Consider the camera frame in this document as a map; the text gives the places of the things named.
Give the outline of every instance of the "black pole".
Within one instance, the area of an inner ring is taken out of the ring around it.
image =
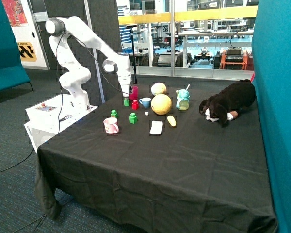
[[[133,67],[134,67],[134,75],[135,75],[135,82],[134,82],[134,84],[139,84],[137,82],[136,58],[135,58],[135,48],[134,48],[134,36],[133,36],[132,28],[130,29],[130,39],[131,39],[131,46],[132,46]]]

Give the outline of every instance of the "yellow ball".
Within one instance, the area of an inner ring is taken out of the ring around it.
[[[170,111],[171,106],[171,99],[165,94],[158,94],[153,97],[151,101],[151,108],[158,115],[167,114]]]
[[[166,94],[167,88],[166,88],[165,84],[163,84],[163,83],[155,83],[151,87],[151,92],[154,96],[156,96],[158,94]]]

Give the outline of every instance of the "yellow beam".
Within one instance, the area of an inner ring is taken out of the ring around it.
[[[246,7],[227,7],[211,10],[197,10],[175,12],[175,21],[192,21],[192,20],[207,20],[207,19],[222,19],[222,18],[246,18],[256,17],[258,6]],[[171,21],[171,13],[159,13],[137,16],[119,16],[119,25],[141,24],[141,23],[162,23]]]
[[[148,14],[148,15],[137,15],[137,16],[119,16],[119,25],[126,24],[140,24],[140,23],[160,23],[160,22],[170,22],[171,14],[160,13],[160,14]]]
[[[187,12],[175,12],[175,21],[256,17],[257,10],[258,6],[238,6],[202,11],[197,10]]]

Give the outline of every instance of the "glass wall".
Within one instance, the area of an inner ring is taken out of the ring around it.
[[[258,0],[117,0],[117,4],[123,52],[129,54],[137,74],[251,78]]]

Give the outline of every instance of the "teal couch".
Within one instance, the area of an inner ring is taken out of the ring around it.
[[[17,42],[0,0],[0,91],[29,82],[30,79],[21,64]]]
[[[252,47],[278,232],[291,233],[291,0],[259,1]]]

